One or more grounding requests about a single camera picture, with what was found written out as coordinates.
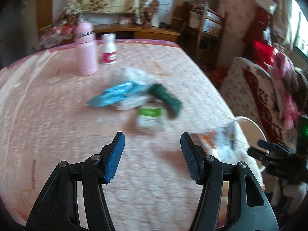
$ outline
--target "beige curtain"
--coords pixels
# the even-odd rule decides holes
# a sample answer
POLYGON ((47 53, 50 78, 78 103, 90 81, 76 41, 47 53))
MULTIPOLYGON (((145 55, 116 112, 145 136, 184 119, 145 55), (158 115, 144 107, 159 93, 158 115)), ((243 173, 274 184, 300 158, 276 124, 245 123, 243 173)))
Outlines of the beige curtain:
POLYGON ((292 0, 275 0, 277 9, 272 15, 271 37, 273 43, 278 43, 286 49, 286 54, 293 49, 291 18, 292 0))

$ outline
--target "metal screw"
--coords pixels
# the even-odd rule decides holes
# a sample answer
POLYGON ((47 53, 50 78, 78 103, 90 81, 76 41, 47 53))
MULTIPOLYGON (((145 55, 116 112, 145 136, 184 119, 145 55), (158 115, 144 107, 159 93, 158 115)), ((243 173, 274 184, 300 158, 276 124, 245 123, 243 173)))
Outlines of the metal screw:
POLYGON ((240 167, 242 167, 242 168, 246 168, 247 167, 247 164, 244 163, 243 161, 241 161, 238 165, 240 165, 240 167))
POLYGON ((66 166, 66 161, 61 161, 60 163, 59 163, 59 167, 65 167, 66 166))
POLYGON ((91 159, 97 161, 100 158, 100 155, 92 155, 91 159))
POLYGON ((208 161, 213 161, 214 160, 214 157, 213 156, 206 156, 205 157, 208 161))

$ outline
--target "pink tablecloth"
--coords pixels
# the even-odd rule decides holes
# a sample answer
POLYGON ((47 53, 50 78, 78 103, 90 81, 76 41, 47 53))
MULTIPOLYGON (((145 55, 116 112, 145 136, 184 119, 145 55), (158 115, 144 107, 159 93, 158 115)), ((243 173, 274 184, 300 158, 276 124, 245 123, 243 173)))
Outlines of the pink tablecloth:
MULTIPOLYGON (((190 226, 202 187, 190 178, 180 135, 215 128, 234 116, 177 45, 121 41, 117 48, 118 62, 100 65, 98 72, 88 77, 76 73, 74 45, 30 56, 0 72, 0 193, 19 222, 27 220, 59 161, 84 161, 109 144, 117 131, 123 131, 126 144, 117 173, 103 186, 115 228, 172 231, 190 226), (168 121, 164 133, 137 133, 135 110, 91 109, 85 104, 110 86, 114 69, 126 65, 155 75, 183 102, 181 115, 168 121), (55 76, 60 80, 52 82, 55 76)), ((238 129, 237 160, 244 160, 261 183, 247 148, 238 129)), ((79 207, 83 209, 82 200, 79 207)), ((84 213, 80 220, 86 226, 84 213)))

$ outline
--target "dark green package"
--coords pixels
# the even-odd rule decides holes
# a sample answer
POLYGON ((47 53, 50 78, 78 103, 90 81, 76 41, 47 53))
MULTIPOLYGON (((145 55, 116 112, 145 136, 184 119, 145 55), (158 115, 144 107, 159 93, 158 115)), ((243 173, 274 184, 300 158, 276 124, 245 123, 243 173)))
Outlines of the dark green package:
POLYGON ((148 93, 153 95, 156 99, 162 100, 168 105, 174 114, 174 118, 178 117, 182 103, 169 90, 161 84, 153 84, 148 93))

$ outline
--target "green label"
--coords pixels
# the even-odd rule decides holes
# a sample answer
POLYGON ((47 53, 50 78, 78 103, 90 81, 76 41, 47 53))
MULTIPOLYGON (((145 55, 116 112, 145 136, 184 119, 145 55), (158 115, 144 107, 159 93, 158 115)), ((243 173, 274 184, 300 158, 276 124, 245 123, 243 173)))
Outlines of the green label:
POLYGON ((140 108, 138 115, 158 117, 162 115, 162 109, 161 108, 140 108))

